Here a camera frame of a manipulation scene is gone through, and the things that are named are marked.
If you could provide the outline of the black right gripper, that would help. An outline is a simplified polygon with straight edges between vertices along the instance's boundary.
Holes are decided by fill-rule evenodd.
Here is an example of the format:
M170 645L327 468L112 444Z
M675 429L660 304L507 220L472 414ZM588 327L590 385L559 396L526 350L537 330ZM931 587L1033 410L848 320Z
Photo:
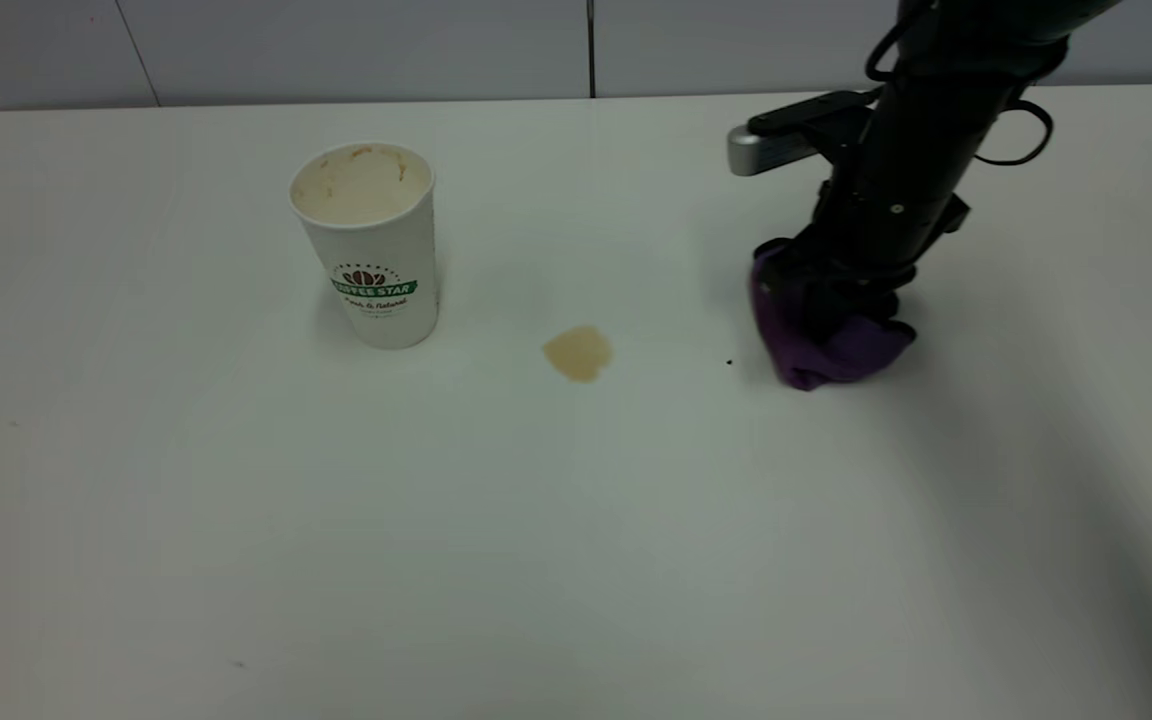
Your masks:
M908 275L943 234L958 232L970 211L955 192L820 192L803 232L756 249L751 290L773 295L791 286L791 319L813 344L829 342L844 323L896 323L896 290L846 285L841 296L829 282Z

